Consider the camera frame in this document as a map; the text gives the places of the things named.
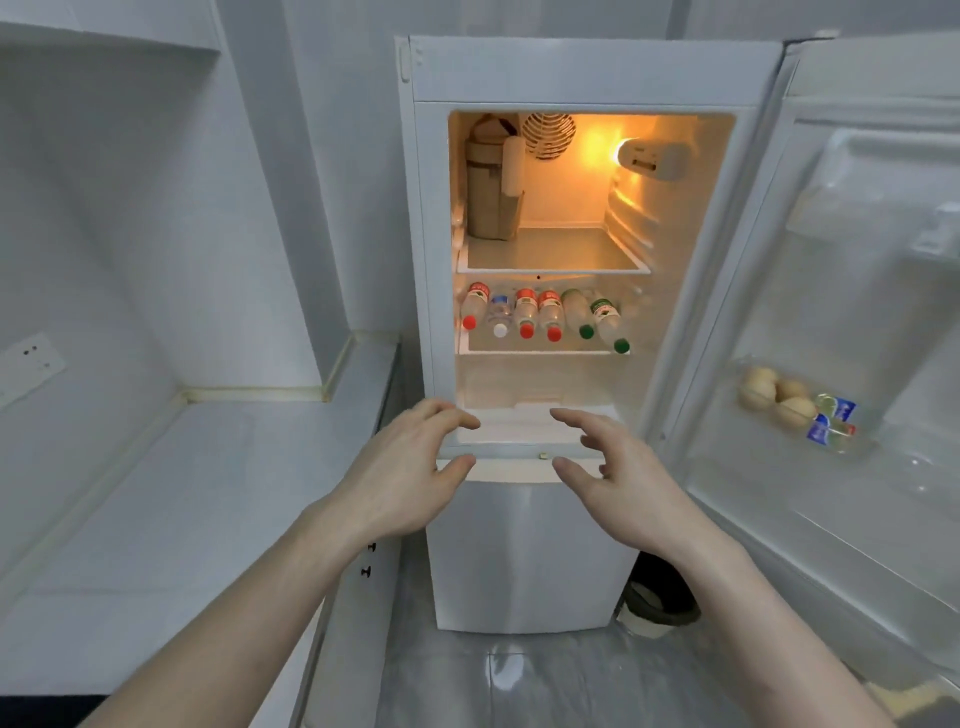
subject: white countertop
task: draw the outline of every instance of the white countertop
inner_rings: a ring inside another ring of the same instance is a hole
[[[0,624],[0,694],[113,692],[337,484],[395,350],[358,344],[330,403],[186,407]],[[312,637],[254,726],[288,725]]]

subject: refrigerator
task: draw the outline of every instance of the refrigerator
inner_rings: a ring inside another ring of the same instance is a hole
[[[601,462],[568,406],[649,443],[849,665],[956,682],[960,35],[410,36],[396,67],[424,390],[483,423],[440,452],[478,460],[427,528],[438,626],[610,620],[636,552],[552,470]],[[569,289],[614,336],[486,318]]]

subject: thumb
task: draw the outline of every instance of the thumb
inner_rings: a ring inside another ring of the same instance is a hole
[[[443,470],[437,473],[437,479],[452,494],[464,482],[476,462],[477,459],[473,455],[455,457],[444,466]]]
[[[560,480],[566,483],[567,487],[576,493],[580,500],[584,500],[587,493],[596,487],[599,482],[597,478],[565,457],[555,457],[553,459],[553,469],[557,471]]]

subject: left hand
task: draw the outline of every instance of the left hand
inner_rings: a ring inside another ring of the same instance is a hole
[[[419,530],[444,510],[476,463],[473,455],[460,455],[438,472],[444,436],[457,427],[479,426],[476,417],[448,401],[423,400],[360,450],[324,500],[342,508],[341,517],[359,527],[362,541]]]

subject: plastic bottle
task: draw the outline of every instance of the plastic bottle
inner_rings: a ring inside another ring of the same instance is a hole
[[[560,296],[564,302],[564,316],[566,324],[577,331],[582,339],[592,339],[593,314],[590,312],[590,301],[579,288],[568,288]]]
[[[533,288],[521,288],[516,292],[514,321],[520,336],[524,339],[533,338],[534,331],[537,330],[537,314],[539,312],[537,294],[534,293]]]
[[[560,295],[547,289],[540,293],[537,304],[540,307],[537,317],[540,328],[546,330],[546,337],[550,341],[560,341],[564,337],[564,305],[560,301]]]
[[[593,323],[596,324],[597,332],[604,343],[617,353],[627,353],[630,342],[623,336],[623,319],[616,306],[607,299],[597,299],[590,304],[590,310],[593,312]]]
[[[510,307],[510,296],[505,293],[494,293],[487,307],[487,324],[493,327],[493,335],[502,339],[510,332],[510,321],[513,310]]]
[[[490,288],[479,281],[470,284],[464,302],[460,304],[460,321],[467,331],[473,331],[477,328],[477,321],[484,320],[489,300]]]

